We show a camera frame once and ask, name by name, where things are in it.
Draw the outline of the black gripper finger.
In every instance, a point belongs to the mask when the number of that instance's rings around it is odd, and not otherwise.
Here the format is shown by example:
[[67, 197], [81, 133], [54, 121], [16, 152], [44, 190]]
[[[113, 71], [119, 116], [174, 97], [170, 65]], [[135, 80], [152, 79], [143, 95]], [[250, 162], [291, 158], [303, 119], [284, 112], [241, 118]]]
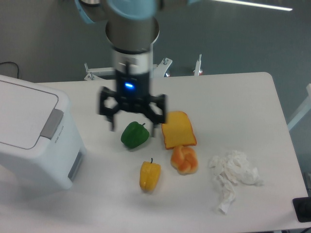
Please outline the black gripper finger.
[[150, 96], [147, 107], [147, 118], [152, 122], [151, 137], [155, 136], [156, 128], [166, 122], [167, 95]]
[[[112, 98], [116, 101], [113, 107], [107, 107], [106, 101], [108, 98]], [[99, 93], [99, 115], [105, 116], [107, 121], [111, 123], [110, 130], [115, 130], [114, 115], [121, 110], [119, 106], [120, 95], [116, 91], [110, 90], [108, 87], [103, 86]]]

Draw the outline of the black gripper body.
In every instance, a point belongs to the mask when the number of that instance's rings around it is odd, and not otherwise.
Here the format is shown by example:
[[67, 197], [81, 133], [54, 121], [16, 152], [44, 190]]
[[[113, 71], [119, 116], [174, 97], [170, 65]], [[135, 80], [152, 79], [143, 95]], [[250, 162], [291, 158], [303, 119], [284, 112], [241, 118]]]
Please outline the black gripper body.
[[131, 113], [151, 113], [150, 73], [126, 74], [116, 71], [117, 105], [114, 111]]

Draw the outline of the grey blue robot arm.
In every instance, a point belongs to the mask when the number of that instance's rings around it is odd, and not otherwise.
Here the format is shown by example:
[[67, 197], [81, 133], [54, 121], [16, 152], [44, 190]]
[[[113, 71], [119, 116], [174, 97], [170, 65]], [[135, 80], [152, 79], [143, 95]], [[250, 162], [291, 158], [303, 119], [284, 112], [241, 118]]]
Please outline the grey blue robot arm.
[[166, 121], [166, 95], [152, 96], [151, 78], [167, 77], [172, 60], [153, 63], [153, 44], [159, 36], [158, 11], [193, 4], [192, 0], [77, 0], [86, 23], [106, 20], [112, 48], [112, 68], [86, 69], [91, 76], [113, 73], [116, 90], [102, 87], [99, 114], [114, 128], [118, 111], [145, 115], [153, 128]]

